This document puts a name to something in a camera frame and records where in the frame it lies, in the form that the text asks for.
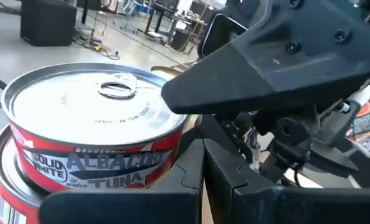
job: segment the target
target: can label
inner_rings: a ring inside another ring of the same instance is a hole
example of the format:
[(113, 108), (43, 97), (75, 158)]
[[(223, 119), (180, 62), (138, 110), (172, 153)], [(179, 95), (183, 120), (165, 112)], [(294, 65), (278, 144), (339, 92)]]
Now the can label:
[(26, 224), (26, 216), (12, 208), (1, 196), (0, 196), (0, 221), (4, 224)]
[(23, 148), (26, 161), (43, 176), (74, 189), (146, 187), (146, 178), (173, 152), (150, 151), (152, 144), (139, 152), (76, 149), (64, 152)]

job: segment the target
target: desk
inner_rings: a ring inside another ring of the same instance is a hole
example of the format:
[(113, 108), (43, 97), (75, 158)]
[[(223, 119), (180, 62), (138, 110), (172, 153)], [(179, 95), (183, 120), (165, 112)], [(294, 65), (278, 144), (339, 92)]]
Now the desk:
[(152, 23), (152, 18), (153, 18), (154, 11), (160, 12), (158, 23), (156, 24), (156, 27), (154, 28), (154, 32), (157, 33), (157, 34), (159, 33), (159, 28), (160, 28), (161, 20), (163, 19), (163, 16), (164, 16), (164, 12), (168, 11), (168, 12), (174, 13), (174, 10), (172, 10), (172, 9), (164, 7), (164, 6), (162, 6), (158, 3), (153, 3), (152, 11), (151, 11), (151, 14), (150, 14), (149, 20), (148, 20), (148, 24), (146, 25), (146, 28), (143, 31), (144, 34), (146, 34), (148, 37), (152, 37), (152, 38), (156, 38), (155, 36), (149, 34), (149, 27), (150, 27), (150, 24)]

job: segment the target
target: concrete floor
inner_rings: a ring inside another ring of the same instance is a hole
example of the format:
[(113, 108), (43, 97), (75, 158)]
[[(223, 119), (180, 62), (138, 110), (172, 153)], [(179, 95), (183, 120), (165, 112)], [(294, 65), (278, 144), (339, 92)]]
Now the concrete floor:
[[(18, 4), (17, 1), (4, 0), (4, 3), (12, 5)], [(105, 28), (105, 17), (97, 16), (95, 22), (95, 12), (90, 12), (87, 24), (94, 26), (102, 32)], [(103, 40), (103, 44), (111, 49), (114, 54), (119, 52), (120, 60), (111, 60), (103, 57), (99, 53), (92, 52), (73, 44), (70, 47), (33, 47), (24, 42), (19, 37), (20, 17), (0, 13), (0, 80), (10, 82), (19, 75), (40, 67), (57, 63), (68, 62), (106, 62), (119, 63), (149, 70), (154, 65), (172, 66), (179, 63), (193, 62), (197, 59), (194, 50), (190, 55), (176, 52), (169, 49), (157, 41), (153, 42), (143, 34), (133, 34), (131, 31), (120, 30), (119, 26), (125, 20), (122, 17), (108, 16), (107, 31), (104, 36), (95, 36)], [(146, 27), (144, 17), (136, 18), (131, 22), (134, 26), (144, 29)], [(163, 21), (162, 29), (169, 27), (169, 21)], [(0, 110), (0, 130), (7, 123), (7, 120)]]

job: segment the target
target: barcode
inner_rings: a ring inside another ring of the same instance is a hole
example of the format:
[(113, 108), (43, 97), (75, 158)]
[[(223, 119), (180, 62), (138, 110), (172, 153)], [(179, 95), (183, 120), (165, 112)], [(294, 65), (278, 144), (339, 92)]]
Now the barcode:
[(0, 196), (0, 219), (4, 224), (26, 224), (26, 217)]

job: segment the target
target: tuna can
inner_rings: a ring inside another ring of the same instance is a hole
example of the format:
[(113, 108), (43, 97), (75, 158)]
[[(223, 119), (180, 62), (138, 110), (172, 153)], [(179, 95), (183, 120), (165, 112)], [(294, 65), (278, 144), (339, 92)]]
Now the tuna can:
[(144, 188), (174, 164), (186, 115), (161, 97), (171, 77), (105, 63), (29, 72), (2, 108), (24, 173), (49, 192)]
[(36, 224), (41, 201), (48, 192), (22, 174), (12, 132), (0, 133), (0, 224)]

